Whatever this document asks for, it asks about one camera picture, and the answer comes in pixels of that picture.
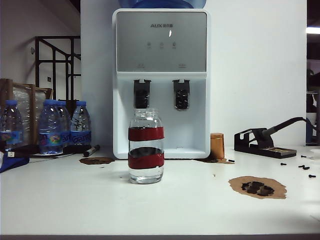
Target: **copper cup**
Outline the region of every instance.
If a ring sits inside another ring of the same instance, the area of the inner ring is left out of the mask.
[[[223,133],[211,133],[210,134],[210,149],[211,157],[214,159],[225,158],[225,144]]]

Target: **metal railing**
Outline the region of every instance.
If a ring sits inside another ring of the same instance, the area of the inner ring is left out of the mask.
[[[70,40],[70,53],[66,53],[58,47],[52,45],[47,40],[50,39],[67,39]],[[52,63],[52,88],[53,88],[53,99],[57,98],[57,76],[56,76],[56,64],[65,64],[65,100],[74,100],[74,77],[81,76],[79,73],[74,73],[75,58],[81,61],[81,54],[75,53],[75,39],[80,39],[80,36],[36,36],[35,37],[35,85],[40,87],[40,64],[41,63]],[[52,50],[52,59],[39,59],[40,51],[39,44],[43,43],[50,47]],[[60,53],[64,56],[64,60],[57,60],[56,53]]]

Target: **white table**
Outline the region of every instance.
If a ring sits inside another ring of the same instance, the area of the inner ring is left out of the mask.
[[[320,240],[320,160],[301,158],[312,156],[315,147],[291,148],[297,156],[286,159],[227,148],[225,156],[235,164],[166,160],[162,180],[148,185],[129,183],[126,160],[86,165],[76,154],[29,163],[0,175],[2,238],[301,239],[304,234]],[[106,155],[102,148],[91,157]],[[310,169],[298,168],[302,164]],[[232,190],[228,181],[241,176],[277,180],[286,186],[286,199]]]

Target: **bottle label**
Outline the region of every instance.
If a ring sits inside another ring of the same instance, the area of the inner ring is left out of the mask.
[[[91,131],[71,131],[70,142],[74,145],[89,145],[91,143]]]
[[[152,169],[165,164],[165,154],[156,153],[147,156],[134,157],[128,154],[128,165],[131,169]]]
[[[67,144],[70,141],[70,131],[63,131],[61,132],[61,143]]]
[[[128,131],[128,139],[130,141],[150,141],[163,139],[164,127],[130,127]]]
[[[0,135],[1,140],[6,141],[6,144],[18,144],[24,138],[22,131],[2,131]]]
[[[61,146],[61,134],[59,132],[39,133],[39,145],[42,147]]]

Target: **brown paper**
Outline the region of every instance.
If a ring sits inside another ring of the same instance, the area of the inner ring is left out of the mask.
[[[235,164],[234,162],[228,161],[226,158],[213,159],[210,156],[207,158],[198,158],[196,161],[208,163],[208,164]]]
[[[96,165],[96,164],[109,164],[115,160],[110,157],[86,157],[79,160],[80,163],[87,165]]]
[[[242,189],[243,184],[249,182],[260,182],[265,186],[273,188],[274,192],[269,196],[260,196],[253,193],[248,193],[246,190]],[[234,179],[229,180],[229,184],[231,188],[244,195],[248,195],[257,199],[285,199],[286,198],[286,186],[282,185],[280,182],[266,177],[255,177],[255,176],[241,176]]]

